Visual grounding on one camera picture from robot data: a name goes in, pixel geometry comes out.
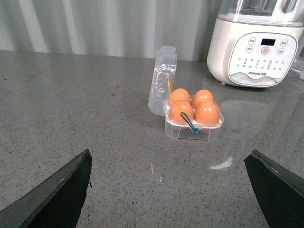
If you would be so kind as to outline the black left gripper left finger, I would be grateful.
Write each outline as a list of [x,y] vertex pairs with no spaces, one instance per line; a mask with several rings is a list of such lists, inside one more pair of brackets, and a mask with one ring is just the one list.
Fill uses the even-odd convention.
[[0,212],[2,228],[75,228],[86,199],[92,157],[88,149]]

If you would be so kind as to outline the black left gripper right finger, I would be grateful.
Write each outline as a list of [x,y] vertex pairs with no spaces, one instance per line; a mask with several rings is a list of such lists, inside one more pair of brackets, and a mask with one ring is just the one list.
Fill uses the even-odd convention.
[[244,159],[263,215],[271,228],[304,226],[304,180],[282,165],[253,150]]

